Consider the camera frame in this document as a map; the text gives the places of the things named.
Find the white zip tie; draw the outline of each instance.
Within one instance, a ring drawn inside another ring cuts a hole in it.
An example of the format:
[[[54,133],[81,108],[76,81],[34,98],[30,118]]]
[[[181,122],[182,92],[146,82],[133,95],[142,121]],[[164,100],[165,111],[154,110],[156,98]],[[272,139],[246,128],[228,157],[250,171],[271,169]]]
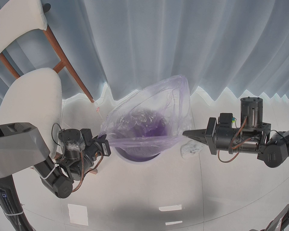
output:
[[[5,213],[5,215],[6,216],[17,216],[17,215],[21,215],[22,213],[24,213],[24,211],[22,210],[22,212],[20,212],[20,213],[15,213],[15,214],[7,214],[7,213]]]
[[[55,170],[55,168],[59,166],[59,164],[54,164],[54,168],[51,170],[51,172],[47,175],[47,177],[43,178],[41,175],[39,175],[42,179],[46,180],[52,173],[53,171]]]

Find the white paper square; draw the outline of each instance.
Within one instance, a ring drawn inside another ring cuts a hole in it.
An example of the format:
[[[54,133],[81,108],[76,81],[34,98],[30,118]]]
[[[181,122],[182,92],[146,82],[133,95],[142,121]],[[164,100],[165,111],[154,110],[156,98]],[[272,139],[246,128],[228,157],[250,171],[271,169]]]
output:
[[[68,210],[71,223],[88,226],[86,206],[68,204]]]

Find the crumpled plastic bag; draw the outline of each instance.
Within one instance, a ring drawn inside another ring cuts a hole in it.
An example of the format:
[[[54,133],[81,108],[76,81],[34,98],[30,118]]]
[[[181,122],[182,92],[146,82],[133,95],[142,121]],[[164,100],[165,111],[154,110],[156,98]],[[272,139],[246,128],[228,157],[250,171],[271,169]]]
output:
[[[142,162],[171,148],[192,127],[190,90],[177,75],[138,91],[107,116],[99,137],[125,158]]]
[[[203,147],[202,143],[191,140],[181,147],[181,155],[183,159],[187,160],[195,154],[199,154]]]

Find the curtain fold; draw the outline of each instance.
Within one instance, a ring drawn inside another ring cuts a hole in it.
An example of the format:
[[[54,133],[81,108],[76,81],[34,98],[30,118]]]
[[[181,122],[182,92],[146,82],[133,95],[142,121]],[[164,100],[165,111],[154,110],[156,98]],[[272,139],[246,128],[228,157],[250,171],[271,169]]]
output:
[[[2,7],[7,0],[0,0]],[[182,74],[191,93],[202,87],[213,100],[228,87],[289,97],[288,0],[42,0],[59,44],[97,99],[105,82],[119,100]],[[39,30],[4,51],[20,74],[53,68],[59,58]],[[0,98],[13,82],[0,64]],[[66,69],[63,98],[81,92]]]

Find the white chair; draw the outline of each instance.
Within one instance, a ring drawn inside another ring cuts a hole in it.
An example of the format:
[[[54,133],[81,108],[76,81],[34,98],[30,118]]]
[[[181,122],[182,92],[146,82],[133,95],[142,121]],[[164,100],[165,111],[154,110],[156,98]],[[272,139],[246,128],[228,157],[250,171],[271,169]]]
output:
[[[62,105],[59,71],[66,66],[90,101],[94,100],[49,28],[40,0],[8,1],[0,9],[0,22],[0,60],[16,78],[0,106],[0,124],[33,124],[39,129],[53,158],[56,144],[51,137],[51,128],[53,123],[60,123]],[[40,68],[20,77],[2,51],[16,38],[33,29],[43,30],[61,61],[53,69]]]

